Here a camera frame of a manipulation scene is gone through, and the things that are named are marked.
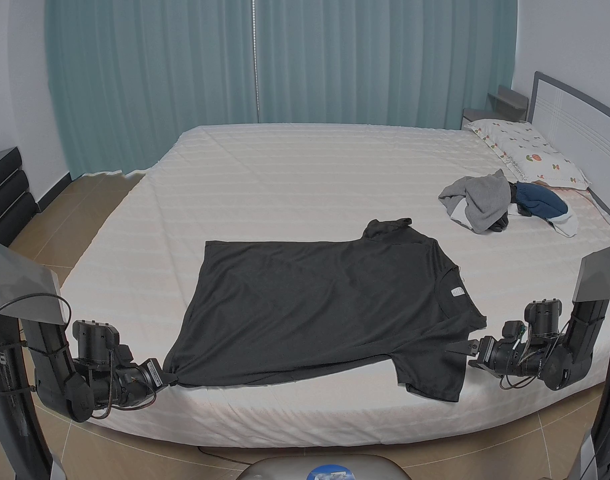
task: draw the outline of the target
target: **gray cloth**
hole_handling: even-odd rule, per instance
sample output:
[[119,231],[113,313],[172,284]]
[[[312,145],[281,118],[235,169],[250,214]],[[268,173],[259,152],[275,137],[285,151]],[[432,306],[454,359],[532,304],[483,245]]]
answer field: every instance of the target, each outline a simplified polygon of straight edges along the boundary
[[509,182],[501,169],[478,178],[464,176],[445,187],[438,199],[452,215],[463,197],[467,200],[465,215],[474,233],[482,233],[499,220],[512,201]]

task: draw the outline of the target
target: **beige floor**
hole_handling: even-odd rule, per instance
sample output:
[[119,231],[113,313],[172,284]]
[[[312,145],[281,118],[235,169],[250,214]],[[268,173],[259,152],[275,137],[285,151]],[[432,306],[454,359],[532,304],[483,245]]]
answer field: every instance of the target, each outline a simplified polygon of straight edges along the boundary
[[[104,220],[139,179],[97,175],[75,181],[45,212],[34,217],[11,248],[52,268],[62,284]],[[580,440],[594,420],[600,393],[598,386],[501,427],[417,444],[208,451],[245,462],[290,454],[365,452],[396,461],[418,480],[560,480],[567,475]],[[225,480],[237,478],[245,468],[244,464],[213,458],[192,446],[71,423],[35,400],[49,446],[61,457],[70,480]],[[0,479],[12,478],[0,446]]]

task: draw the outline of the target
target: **mattress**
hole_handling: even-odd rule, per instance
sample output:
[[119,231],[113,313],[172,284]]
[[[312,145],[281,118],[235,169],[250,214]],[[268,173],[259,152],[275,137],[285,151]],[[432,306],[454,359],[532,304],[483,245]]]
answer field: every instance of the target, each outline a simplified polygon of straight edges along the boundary
[[[610,245],[610,217],[587,193],[559,194],[578,215],[571,238],[547,222],[510,217],[502,233],[476,235],[437,200],[465,175],[502,168],[469,131],[331,124],[198,127],[181,135],[109,216],[62,288],[74,319],[113,324],[138,362],[161,361],[194,293],[206,240],[346,241],[372,219],[413,219],[438,239],[487,329],[500,337],[532,300],[572,308],[582,256]],[[69,334],[73,355],[75,340]],[[390,360],[270,386],[171,387],[137,412],[94,421],[123,432],[191,445],[284,447],[428,440],[518,419],[604,380],[610,309],[594,363],[580,382],[549,391],[536,381],[501,391],[468,368],[458,403],[397,385]]]

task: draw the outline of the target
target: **curtain fold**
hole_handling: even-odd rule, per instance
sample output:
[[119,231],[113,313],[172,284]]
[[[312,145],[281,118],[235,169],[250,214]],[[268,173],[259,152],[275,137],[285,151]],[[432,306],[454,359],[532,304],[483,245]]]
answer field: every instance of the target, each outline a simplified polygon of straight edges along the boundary
[[459,128],[510,85],[517,0],[255,0],[261,122]]
[[46,0],[72,177],[157,162],[204,124],[257,122],[251,0]]

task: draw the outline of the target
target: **pillow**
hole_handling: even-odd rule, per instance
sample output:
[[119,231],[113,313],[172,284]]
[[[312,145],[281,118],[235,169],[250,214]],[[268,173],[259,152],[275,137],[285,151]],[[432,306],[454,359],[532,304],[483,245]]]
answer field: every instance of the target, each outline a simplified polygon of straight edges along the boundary
[[530,123],[479,119],[466,127],[492,148],[518,181],[578,190],[588,187],[581,170],[552,148]]

